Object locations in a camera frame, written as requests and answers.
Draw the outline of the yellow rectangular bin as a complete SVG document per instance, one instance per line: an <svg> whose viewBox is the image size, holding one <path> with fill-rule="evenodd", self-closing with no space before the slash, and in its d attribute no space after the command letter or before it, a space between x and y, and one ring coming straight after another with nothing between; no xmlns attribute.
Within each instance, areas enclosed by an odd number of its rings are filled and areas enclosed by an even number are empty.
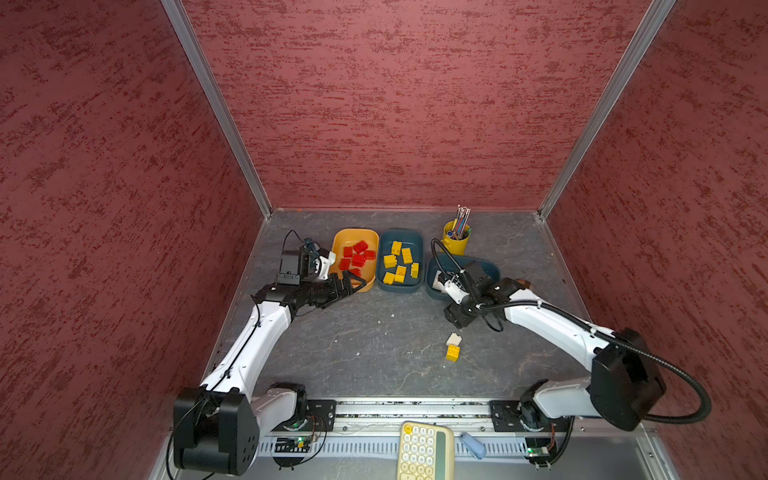
<svg viewBox="0 0 768 480"><path fill-rule="evenodd" d="M361 228L348 228L348 229L342 229L339 232L336 233L333 241L333 246L331 251L336 254L336 261L331 266L330 272L331 273L337 273L340 278L343 277L342 270L339 269L341 260L344 259L343 255L343 248L344 247L352 247L358 243L359 241L365 241L368 244L367 250L374 250L376 252L376 259L375 260L367 260L363 267L355 267L352 264L352 259L355 255L363 255L362 253L356 253L354 251L354 256L352 258L348 258L351 260L351 266L348 270L353 268L358 268L361 270L361 275L364 281L368 284L368 286L362 290L362 292L370 291L373 288L373 285L375 284L375 277L376 277L376 265L378 260L378 248L379 248L379 235L371 229L361 229Z"/></svg>

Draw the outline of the white long lego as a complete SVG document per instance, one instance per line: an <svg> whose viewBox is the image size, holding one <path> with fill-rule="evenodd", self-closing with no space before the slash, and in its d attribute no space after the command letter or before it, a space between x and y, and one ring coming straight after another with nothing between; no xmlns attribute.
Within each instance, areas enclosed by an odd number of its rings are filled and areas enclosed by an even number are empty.
<svg viewBox="0 0 768 480"><path fill-rule="evenodd" d="M435 289L443 288L445 285L445 282L447 280L447 276L445 273L438 271L435 275L435 278L433 280L433 287Z"/></svg>

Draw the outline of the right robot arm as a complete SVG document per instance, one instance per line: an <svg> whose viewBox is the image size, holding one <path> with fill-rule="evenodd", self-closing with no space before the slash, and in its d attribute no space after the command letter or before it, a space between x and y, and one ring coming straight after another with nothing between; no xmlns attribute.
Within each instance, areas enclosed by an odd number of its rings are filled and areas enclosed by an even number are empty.
<svg viewBox="0 0 768 480"><path fill-rule="evenodd" d="M650 352L632 329L614 331L584 320L545 301L523 283L488 276L476 262L454 272L435 274L433 286L451 302L446 319L462 328L477 318L495 332L507 324L522 327L568 354L587 372L568 381L539 380L518 401L517 415L529 431L541 431L559 418L601 418L632 431L641 422L687 425L704 421L712 400L692 375ZM667 387L668 370L689 385L699 398L697 409L679 416L652 414Z"/></svg>

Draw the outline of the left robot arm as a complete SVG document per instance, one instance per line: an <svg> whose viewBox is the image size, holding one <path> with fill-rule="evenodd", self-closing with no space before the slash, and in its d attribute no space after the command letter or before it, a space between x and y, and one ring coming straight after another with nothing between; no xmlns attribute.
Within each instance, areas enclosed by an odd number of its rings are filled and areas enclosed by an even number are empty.
<svg viewBox="0 0 768 480"><path fill-rule="evenodd" d="M303 422L306 389L278 382L260 397L257 380L281 335L304 306L325 309L367 285L349 271L333 273L334 253L286 251L275 282L262 287L243 331L201 384L183 389L173 404L173 428L164 455L175 470L240 476L255 462L263 434Z"/></svg>

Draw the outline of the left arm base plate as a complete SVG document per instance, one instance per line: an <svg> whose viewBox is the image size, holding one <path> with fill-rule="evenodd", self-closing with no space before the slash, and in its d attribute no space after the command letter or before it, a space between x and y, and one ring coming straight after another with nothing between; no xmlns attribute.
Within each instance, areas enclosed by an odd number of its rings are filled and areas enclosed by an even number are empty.
<svg viewBox="0 0 768 480"><path fill-rule="evenodd" d="M275 428L275 432L332 431L338 402L330 399L311 399L307 404L305 418L301 421L286 421Z"/></svg>

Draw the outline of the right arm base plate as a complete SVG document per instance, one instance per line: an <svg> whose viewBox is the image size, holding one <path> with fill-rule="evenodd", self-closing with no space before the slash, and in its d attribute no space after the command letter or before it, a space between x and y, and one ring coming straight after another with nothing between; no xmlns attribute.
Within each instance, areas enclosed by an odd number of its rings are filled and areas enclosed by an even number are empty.
<svg viewBox="0 0 768 480"><path fill-rule="evenodd" d="M493 429L496 433L550 433L554 430L556 433L565 433L568 427L566 418L550 420L544 418L539 422L538 427L529 428L523 423L523 417L520 413L518 400L491 400L489 402L490 419Z"/></svg>

